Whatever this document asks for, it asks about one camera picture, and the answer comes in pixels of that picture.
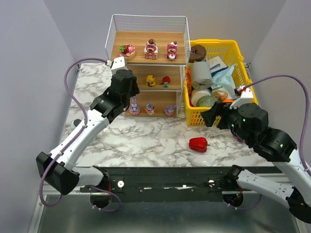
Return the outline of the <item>yellow duck toy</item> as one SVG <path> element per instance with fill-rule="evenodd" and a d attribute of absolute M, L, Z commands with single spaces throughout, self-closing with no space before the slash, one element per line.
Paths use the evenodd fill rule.
<path fill-rule="evenodd" d="M 156 79 L 153 75 L 148 75 L 146 78 L 146 85 L 152 87 L 156 85 Z"/>

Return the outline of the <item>purple bunny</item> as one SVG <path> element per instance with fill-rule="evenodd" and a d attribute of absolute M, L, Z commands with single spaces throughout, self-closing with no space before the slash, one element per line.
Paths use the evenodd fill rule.
<path fill-rule="evenodd" d="M 137 97 L 131 97 L 130 98 L 130 108 L 129 108 L 129 113 L 131 115 L 138 115 L 140 113 L 140 107 L 137 103 L 138 98 Z"/>

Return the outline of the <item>pink strawberry cake toy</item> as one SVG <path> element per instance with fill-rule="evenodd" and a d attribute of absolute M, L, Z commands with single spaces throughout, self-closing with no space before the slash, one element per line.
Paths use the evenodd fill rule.
<path fill-rule="evenodd" d="M 136 47 L 132 44 L 125 44 L 119 47 L 119 55 L 123 56 L 126 60 L 132 60 L 136 55 Z"/>

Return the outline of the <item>purple bunny donut toy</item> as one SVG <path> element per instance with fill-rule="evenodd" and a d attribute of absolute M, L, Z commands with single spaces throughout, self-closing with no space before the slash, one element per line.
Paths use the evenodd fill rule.
<path fill-rule="evenodd" d="M 153 114 L 155 113 L 155 107 L 154 107 L 154 105 L 151 104 L 151 103 L 146 103 L 145 112 L 146 112 L 148 115 L 153 115 Z"/>

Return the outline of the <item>purple bunny figure toy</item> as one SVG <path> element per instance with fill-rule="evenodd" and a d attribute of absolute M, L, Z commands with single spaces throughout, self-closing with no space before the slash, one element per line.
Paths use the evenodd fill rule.
<path fill-rule="evenodd" d="M 166 116 L 173 116 L 175 114 L 176 105 L 169 105 L 164 108 L 164 114 Z"/>

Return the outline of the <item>pink bear strawberry toy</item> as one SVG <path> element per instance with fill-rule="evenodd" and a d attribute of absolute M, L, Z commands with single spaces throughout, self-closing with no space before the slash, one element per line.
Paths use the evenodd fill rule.
<path fill-rule="evenodd" d="M 158 46 L 154 39 L 149 39 L 144 48 L 144 57 L 145 59 L 156 60 L 158 56 Z"/>

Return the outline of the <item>red strawberry toy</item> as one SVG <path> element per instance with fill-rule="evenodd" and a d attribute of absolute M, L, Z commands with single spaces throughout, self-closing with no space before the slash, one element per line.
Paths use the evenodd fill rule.
<path fill-rule="evenodd" d="M 163 86 L 164 88 L 168 88 L 169 87 L 169 84 L 171 82 L 171 79 L 169 76 L 164 76 L 161 80 L 161 83 L 160 85 Z"/>

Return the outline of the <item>pink bear cake toy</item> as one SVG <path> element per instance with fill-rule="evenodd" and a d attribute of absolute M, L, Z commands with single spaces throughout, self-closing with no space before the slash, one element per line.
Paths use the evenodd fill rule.
<path fill-rule="evenodd" d="M 167 45 L 167 52 L 166 52 L 166 58 L 170 61 L 175 60 L 178 57 L 177 53 L 178 44 L 176 41 L 172 41 Z"/>

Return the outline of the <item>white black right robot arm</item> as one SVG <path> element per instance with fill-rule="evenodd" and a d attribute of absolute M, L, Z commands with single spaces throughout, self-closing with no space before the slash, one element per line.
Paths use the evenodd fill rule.
<path fill-rule="evenodd" d="M 233 165 L 224 177 L 227 185 L 260 193 L 285 206 L 301 221 L 311 222 L 311 177 L 303 167 L 299 150 L 291 137 L 282 130 L 269 127 L 267 111 L 255 103 L 233 109 L 218 101 L 201 116 L 207 127 L 211 127 L 215 118 L 220 116 L 218 129 L 229 129 L 260 157 L 282 171 L 291 182 L 291 185 L 276 183 Z"/>

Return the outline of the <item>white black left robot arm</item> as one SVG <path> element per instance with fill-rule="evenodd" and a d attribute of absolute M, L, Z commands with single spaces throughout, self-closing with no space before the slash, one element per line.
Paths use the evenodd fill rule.
<path fill-rule="evenodd" d="M 111 85 L 96 97 L 86 117 L 71 134 L 48 154 L 41 152 L 36 164 L 42 180 L 67 195 L 81 185 L 98 185 L 103 173 L 96 168 L 74 171 L 75 164 L 93 139 L 113 120 L 128 109 L 130 98 L 139 94 L 137 78 L 131 70 L 113 74 Z"/>

